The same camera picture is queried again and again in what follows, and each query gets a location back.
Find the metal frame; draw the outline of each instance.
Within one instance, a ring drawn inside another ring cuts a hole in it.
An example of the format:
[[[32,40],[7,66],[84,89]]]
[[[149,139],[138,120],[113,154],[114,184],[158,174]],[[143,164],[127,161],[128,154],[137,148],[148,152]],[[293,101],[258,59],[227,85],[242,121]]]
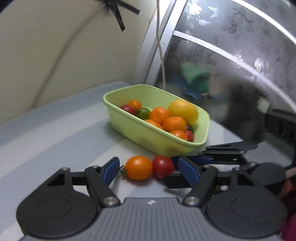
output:
[[[285,29],[281,24],[279,24],[277,21],[275,21],[273,18],[271,18],[270,16],[268,16],[267,14],[263,13],[261,10],[257,9],[256,7],[250,5],[249,3],[243,1],[243,0],[232,0],[246,8],[248,8],[249,10],[253,11],[254,13],[256,13],[257,15],[259,15],[260,17],[262,17],[263,19],[265,19],[266,21],[268,21],[269,23],[271,23],[273,26],[275,26],[277,29],[279,29],[286,37],[288,37],[295,45],[296,45],[296,37],[293,36],[287,29]],[[162,38],[160,40],[161,43],[161,48],[163,50],[164,56],[165,53],[168,49],[169,43],[171,41],[171,38],[173,35],[181,37],[183,39],[187,39],[190,40],[194,43],[197,43],[201,46],[204,46],[205,48],[211,49],[213,50],[213,48],[215,48],[215,46],[213,46],[210,43],[207,43],[205,41],[202,41],[201,39],[198,38],[194,38],[192,36],[188,36],[187,34],[181,33],[179,31],[175,31],[175,28],[178,24],[179,18],[182,14],[183,8],[186,4],[186,0],[176,0],[176,3],[174,5],[174,8],[171,12],[170,18],[168,20],[167,25],[165,26]],[[277,89],[274,85],[274,83],[268,79],[266,79],[262,74],[258,73],[256,71],[256,69],[254,69],[253,67],[247,65],[246,63],[241,63],[241,61],[239,61],[235,56],[233,56],[232,54],[218,48],[218,50],[216,49],[215,51],[216,53],[226,57],[227,59],[231,60],[232,62],[240,65],[241,67],[243,67],[245,70],[247,70],[248,72],[250,72],[251,74],[255,75],[257,78],[260,79],[264,79],[263,81],[265,83],[267,83],[267,85],[271,88],[271,89]],[[160,70],[160,66],[161,66],[161,61],[160,61],[160,57],[159,57],[159,50],[157,49],[154,52],[154,57],[151,60],[151,62],[146,62],[146,66],[149,66],[149,70],[148,72],[145,70],[142,72],[141,78],[139,79],[141,82],[143,83],[143,78],[145,79],[144,83],[147,85],[155,85],[156,83],[156,78],[158,75],[158,72]]]
[[[171,16],[173,7],[175,6],[176,0],[165,0],[160,2],[160,26],[159,36],[163,35],[165,26],[168,23],[169,17]],[[136,67],[133,71],[131,84],[142,84],[144,83],[145,77],[149,70],[152,59],[157,49],[156,41],[156,21],[157,13],[154,12],[153,18],[145,35]]]
[[[187,0],[176,0],[175,6],[172,10],[172,13],[170,15],[170,18],[168,20],[167,25],[165,26],[162,38],[160,40],[161,49],[163,51],[163,56],[165,56],[165,53],[168,49],[168,46],[170,44],[170,40],[174,34],[175,28],[178,24],[178,21],[180,19],[180,16],[182,14],[183,8],[186,4]],[[147,73],[145,84],[147,85],[154,85],[156,82],[156,77],[160,69],[160,57],[159,57],[159,50],[157,49],[152,63],[150,65],[149,71]]]

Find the white wall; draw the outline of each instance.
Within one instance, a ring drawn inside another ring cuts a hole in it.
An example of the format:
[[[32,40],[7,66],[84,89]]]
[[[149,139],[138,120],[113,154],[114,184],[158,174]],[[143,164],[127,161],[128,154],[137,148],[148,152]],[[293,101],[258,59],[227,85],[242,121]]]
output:
[[[126,30],[103,8],[74,40],[38,105],[114,80],[129,82],[155,0],[125,0]],[[69,36],[101,5],[94,0],[14,0],[0,13],[0,122],[29,110]]]

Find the orange cherry tomato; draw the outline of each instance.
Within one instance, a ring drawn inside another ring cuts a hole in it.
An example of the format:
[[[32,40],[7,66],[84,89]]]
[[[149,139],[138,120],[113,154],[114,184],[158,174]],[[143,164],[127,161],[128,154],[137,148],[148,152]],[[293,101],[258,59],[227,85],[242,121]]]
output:
[[[172,131],[186,131],[186,122],[184,119],[180,116],[173,116],[170,118],[167,118],[163,123],[163,129],[168,132]]]
[[[139,110],[142,108],[142,104],[140,101],[138,100],[131,100],[129,103],[128,103],[129,106],[133,107],[135,110]]]
[[[126,162],[125,175],[132,180],[145,180],[152,175],[153,165],[144,156],[133,156]]]
[[[160,128],[160,129],[163,130],[163,127],[162,127],[160,124],[158,124],[157,122],[155,122],[155,121],[153,121],[153,120],[150,120],[150,119],[145,120],[145,121],[148,122],[149,124],[151,124],[151,125],[153,125],[153,126],[156,126],[156,127],[158,127],[158,128]]]
[[[149,119],[157,122],[160,125],[162,125],[163,122],[169,117],[170,117],[169,112],[162,107],[155,108],[149,114]]]
[[[175,131],[171,131],[170,133],[176,137],[179,137],[179,138],[187,141],[187,135],[183,131],[175,130]]]

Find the white cable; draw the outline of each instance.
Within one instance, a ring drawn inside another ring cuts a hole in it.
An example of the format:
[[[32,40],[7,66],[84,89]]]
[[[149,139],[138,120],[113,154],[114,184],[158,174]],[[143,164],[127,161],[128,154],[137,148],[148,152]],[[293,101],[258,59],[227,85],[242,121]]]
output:
[[[71,46],[73,40],[80,34],[81,30],[99,13],[99,11],[105,7],[106,4],[102,4],[101,6],[97,7],[83,22],[82,24],[72,33],[70,38],[65,42],[61,50],[59,51],[59,54],[57,58],[54,61],[54,64],[52,65],[47,77],[44,79],[44,81],[41,83],[41,86],[39,87],[37,94],[34,97],[33,103],[31,108],[35,108],[38,104],[38,101],[41,97],[41,94],[45,90],[45,88],[48,86],[50,80],[52,79],[52,76],[54,75],[55,71],[57,70],[57,67],[59,66],[59,63],[63,56],[65,55],[66,51]]]
[[[156,0],[156,12],[157,12],[157,21],[156,21],[156,40],[157,40],[157,45],[158,45],[158,50],[159,50],[159,56],[160,56],[160,61],[161,61],[161,72],[163,74],[163,90],[165,90],[165,64],[163,61],[163,52],[161,50],[160,46],[160,39],[159,39],[159,0]]]

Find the light green plastic basket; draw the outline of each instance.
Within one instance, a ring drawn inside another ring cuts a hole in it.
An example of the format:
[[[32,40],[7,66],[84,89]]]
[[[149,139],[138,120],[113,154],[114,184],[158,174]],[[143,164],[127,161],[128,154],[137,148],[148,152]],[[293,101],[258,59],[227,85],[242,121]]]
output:
[[[188,142],[119,108],[133,99],[149,109],[167,109],[172,101],[181,98],[150,85],[132,85],[104,95],[103,102],[107,106],[113,128],[136,144],[156,155],[173,157],[186,155],[206,142],[210,118],[199,106],[195,105],[198,120],[193,126],[194,142]]]

